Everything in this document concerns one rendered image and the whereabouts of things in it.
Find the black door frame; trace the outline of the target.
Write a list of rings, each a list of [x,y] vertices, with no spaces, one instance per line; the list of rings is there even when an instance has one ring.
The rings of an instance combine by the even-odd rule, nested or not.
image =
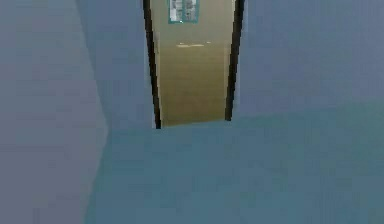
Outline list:
[[[155,127],[233,117],[245,0],[199,0],[197,23],[169,24],[167,0],[142,0]]]

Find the teal framed wall picture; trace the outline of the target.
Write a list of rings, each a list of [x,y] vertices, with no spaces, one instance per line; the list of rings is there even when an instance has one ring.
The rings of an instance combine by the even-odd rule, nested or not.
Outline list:
[[[197,23],[199,20],[199,0],[167,0],[168,23]]]

